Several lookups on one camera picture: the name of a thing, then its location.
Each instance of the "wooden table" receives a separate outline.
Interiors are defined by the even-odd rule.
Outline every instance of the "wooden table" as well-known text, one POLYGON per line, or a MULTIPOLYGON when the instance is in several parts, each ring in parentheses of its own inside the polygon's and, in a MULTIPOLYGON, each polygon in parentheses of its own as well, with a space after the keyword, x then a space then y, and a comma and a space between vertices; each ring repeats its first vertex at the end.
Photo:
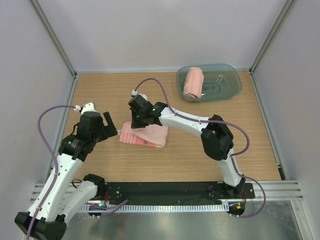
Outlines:
MULTIPOLYGON (((72 104, 93 101, 98 112, 109 111, 112 120, 121 129, 131 121, 128 101, 131 91, 146 78, 159 79, 168 94, 170 104, 183 112, 196 116, 220 115, 225 121, 242 127, 250 137, 250 148, 237 156, 237 164, 245 175, 257 180, 280 180, 275 157, 256 100, 248 72, 240 71, 242 91, 239 95, 221 101, 191 103, 183 100, 176 84, 175 72, 82 74, 72 104)), ((148 100, 165 102, 160 87, 148 81, 139 88, 148 100)), ((80 115, 70 111, 65 134, 79 121, 80 115)), ((241 132, 230 128, 234 135, 234 149, 241 151, 246 139, 241 132)), ((204 153, 202 142, 187 132, 169 128, 166 146, 155 148, 119 142, 114 136, 98 143, 88 155, 75 178, 96 174, 109 182, 195 182, 222 181, 223 175, 216 161, 204 153)))

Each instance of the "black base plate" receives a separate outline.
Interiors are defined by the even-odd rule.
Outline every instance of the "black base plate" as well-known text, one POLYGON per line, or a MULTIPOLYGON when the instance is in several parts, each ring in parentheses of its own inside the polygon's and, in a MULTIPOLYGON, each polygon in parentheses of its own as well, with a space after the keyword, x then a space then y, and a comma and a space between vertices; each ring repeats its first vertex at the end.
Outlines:
MULTIPOLYGON (((247 199, 254 199, 251 183, 243 190, 247 199)), ((223 199, 243 199, 240 192, 236 197, 228 195, 223 182, 108 182, 109 203, 120 204, 128 199, 127 205, 142 206, 197 206, 221 204, 223 199)))

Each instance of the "white wall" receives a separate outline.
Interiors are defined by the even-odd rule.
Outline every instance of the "white wall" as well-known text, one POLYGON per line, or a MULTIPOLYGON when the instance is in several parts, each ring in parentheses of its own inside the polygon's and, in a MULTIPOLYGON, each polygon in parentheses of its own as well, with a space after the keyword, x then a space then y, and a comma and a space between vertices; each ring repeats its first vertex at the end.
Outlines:
POLYGON ((285 0, 39 0, 77 71, 250 68, 285 0))
POLYGON ((296 1, 255 71, 280 157, 320 239, 320 2, 296 1))
MULTIPOLYGON (((27 0, 0 1, 0 233, 16 240, 14 223, 28 210, 35 183, 45 180, 50 156, 37 131, 48 107, 65 104, 72 76, 27 0)), ((62 111, 43 119, 49 143, 62 111)))

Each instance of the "pink towel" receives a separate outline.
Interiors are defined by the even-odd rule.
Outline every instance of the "pink towel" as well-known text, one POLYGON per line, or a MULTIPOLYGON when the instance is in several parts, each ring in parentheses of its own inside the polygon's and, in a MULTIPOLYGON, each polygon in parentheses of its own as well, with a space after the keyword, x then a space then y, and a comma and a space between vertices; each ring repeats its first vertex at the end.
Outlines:
POLYGON ((131 128, 131 122, 123 124, 119 141, 125 144, 138 144, 156 148, 166 145, 168 135, 167 126, 156 124, 144 128, 131 128))
POLYGON ((186 75, 183 94, 193 99, 201 98, 204 79, 204 74, 199 67, 190 67, 189 72, 186 75))

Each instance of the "translucent plastic container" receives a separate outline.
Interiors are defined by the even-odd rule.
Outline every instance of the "translucent plastic container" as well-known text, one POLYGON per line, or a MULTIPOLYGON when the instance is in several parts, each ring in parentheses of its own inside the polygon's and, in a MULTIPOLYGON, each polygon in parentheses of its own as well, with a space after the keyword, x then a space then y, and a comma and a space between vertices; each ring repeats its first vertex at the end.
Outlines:
POLYGON ((176 72, 176 83, 182 97, 189 102, 229 99, 239 94, 242 90, 237 71, 228 64, 185 66, 176 72), (191 67, 200 68, 204 75, 200 98, 192 98, 183 93, 186 77, 191 67))

